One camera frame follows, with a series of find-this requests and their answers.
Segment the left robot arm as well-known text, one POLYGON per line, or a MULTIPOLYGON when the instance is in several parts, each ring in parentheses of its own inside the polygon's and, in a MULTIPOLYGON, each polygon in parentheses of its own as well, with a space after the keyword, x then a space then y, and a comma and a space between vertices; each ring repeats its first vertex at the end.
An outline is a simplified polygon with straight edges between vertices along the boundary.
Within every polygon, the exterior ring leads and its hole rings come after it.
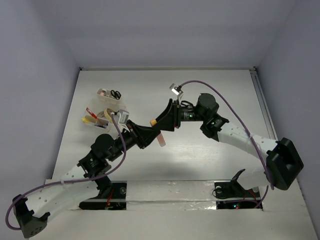
POLYGON ((51 219, 72 205, 92 197, 108 197, 113 188, 109 174, 115 172, 109 163, 119 157, 125 159, 133 146, 148 147, 161 133, 156 120, 150 124, 141 126, 128 120, 116 139, 107 133, 99 135, 89 153, 59 180, 14 197, 8 212, 14 213, 23 237, 39 234, 51 219))

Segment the pink white stapler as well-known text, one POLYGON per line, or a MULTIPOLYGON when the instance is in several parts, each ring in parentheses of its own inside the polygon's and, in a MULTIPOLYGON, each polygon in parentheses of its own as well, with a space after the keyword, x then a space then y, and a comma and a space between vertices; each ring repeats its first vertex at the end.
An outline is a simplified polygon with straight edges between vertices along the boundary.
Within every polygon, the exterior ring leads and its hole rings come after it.
POLYGON ((108 95, 107 95, 107 91, 104 90, 104 89, 101 90, 101 92, 100 92, 99 95, 102 96, 102 97, 107 97, 107 96, 108 96, 108 95))

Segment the pink glue bottle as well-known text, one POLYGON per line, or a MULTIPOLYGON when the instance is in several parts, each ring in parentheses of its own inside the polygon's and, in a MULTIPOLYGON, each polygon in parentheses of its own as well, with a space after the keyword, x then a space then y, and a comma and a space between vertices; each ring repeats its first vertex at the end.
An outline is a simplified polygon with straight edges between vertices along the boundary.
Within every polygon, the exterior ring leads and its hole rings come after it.
POLYGON ((158 136, 157 136, 157 140, 158 140, 158 143, 161 147, 164 147, 166 145, 166 141, 162 135, 162 133, 160 133, 158 136))

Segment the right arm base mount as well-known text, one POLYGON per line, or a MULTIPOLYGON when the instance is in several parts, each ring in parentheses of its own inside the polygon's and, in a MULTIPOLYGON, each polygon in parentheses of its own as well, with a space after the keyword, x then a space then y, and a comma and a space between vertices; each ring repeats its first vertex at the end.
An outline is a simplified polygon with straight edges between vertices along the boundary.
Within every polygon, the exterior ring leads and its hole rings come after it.
POLYGON ((238 179, 245 169, 239 170, 231 180, 214 183, 212 195, 216 199, 217 210, 262 209, 260 192, 245 190, 238 179))

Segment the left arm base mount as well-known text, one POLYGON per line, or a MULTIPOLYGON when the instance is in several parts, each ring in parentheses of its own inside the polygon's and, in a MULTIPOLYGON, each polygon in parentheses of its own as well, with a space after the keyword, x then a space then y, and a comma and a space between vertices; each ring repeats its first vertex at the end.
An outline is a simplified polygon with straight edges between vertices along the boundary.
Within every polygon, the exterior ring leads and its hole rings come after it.
POLYGON ((89 198, 79 204, 81 210, 109 210, 121 211, 127 209, 127 182, 113 182, 112 187, 107 190, 106 194, 89 198))

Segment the red gel pen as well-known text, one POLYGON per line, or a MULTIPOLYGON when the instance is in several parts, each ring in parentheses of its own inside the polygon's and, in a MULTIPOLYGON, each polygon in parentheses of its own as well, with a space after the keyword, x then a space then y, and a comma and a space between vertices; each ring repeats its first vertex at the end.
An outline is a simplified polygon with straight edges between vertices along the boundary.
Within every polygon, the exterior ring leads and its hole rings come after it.
POLYGON ((96 120, 98 119, 98 117, 87 107, 86 108, 86 111, 93 117, 95 118, 96 120))

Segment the yellow highlighter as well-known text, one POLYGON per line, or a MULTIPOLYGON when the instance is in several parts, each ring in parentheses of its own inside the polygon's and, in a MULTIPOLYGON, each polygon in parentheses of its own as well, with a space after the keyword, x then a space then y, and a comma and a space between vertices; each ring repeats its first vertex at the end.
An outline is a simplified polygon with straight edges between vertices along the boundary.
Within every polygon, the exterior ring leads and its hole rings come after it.
POLYGON ((94 117, 92 117, 91 115, 86 115, 86 116, 82 117, 81 120, 85 124, 95 124, 97 122, 97 120, 94 117))

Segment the clear tape roll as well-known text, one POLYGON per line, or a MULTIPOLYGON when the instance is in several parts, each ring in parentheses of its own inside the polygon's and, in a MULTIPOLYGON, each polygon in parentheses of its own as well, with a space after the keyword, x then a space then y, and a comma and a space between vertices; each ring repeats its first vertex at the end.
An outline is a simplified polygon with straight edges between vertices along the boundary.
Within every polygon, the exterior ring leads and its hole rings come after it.
POLYGON ((97 117, 100 118, 100 119, 106 119, 106 116, 105 116, 105 113, 104 111, 101 111, 97 114, 97 117))

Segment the beige masking tape roll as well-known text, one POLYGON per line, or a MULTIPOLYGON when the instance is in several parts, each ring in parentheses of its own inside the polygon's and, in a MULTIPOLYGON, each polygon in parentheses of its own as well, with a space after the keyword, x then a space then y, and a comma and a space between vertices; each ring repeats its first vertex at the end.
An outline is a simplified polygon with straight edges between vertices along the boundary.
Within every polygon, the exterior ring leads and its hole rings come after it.
POLYGON ((119 112, 118 111, 114 111, 111 108, 106 108, 104 110, 104 115, 106 117, 107 120, 112 121, 112 115, 117 115, 119 112))

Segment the black handled scissors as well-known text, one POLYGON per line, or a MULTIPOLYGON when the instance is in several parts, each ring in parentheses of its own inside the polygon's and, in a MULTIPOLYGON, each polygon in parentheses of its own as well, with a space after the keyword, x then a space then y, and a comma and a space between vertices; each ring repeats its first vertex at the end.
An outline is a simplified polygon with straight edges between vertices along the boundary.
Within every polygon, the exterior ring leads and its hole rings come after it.
POLYGON ((116 100, 120 100, 122 97, 122 94, 117 90, 111 90, 110 95, 116 100))

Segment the orange marker cap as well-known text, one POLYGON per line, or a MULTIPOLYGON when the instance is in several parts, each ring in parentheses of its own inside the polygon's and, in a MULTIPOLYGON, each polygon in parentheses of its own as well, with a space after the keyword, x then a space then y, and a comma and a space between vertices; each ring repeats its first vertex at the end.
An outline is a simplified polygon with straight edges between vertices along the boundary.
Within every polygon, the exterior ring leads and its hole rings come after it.
POLYGON ((150 121, 150 125, 151 126, 154 126, 154 125, 156 125, 157 124, 157 121, 155 120, 155 119, 152 119, 151 121, 150 121))

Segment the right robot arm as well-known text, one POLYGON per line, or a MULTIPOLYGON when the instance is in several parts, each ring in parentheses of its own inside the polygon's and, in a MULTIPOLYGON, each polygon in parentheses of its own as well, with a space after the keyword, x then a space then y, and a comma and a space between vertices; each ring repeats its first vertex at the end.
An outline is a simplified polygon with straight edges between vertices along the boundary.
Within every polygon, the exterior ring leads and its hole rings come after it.
POLYGON ((218 114, 219 104, 213 95, 201 93, 194 106, 170 99, 165 110, 154 120, 152 127, 173 132, 182 122, 201 122, 200 130, 209 139, 228 144, 262 161, 262 168, 243 174, 237 172, 230 183, 235 196, 242 196, 254 187, 273 186, 286 191, 304 168, 303 161, 287 138, 269 139, 247 133, 218 114))

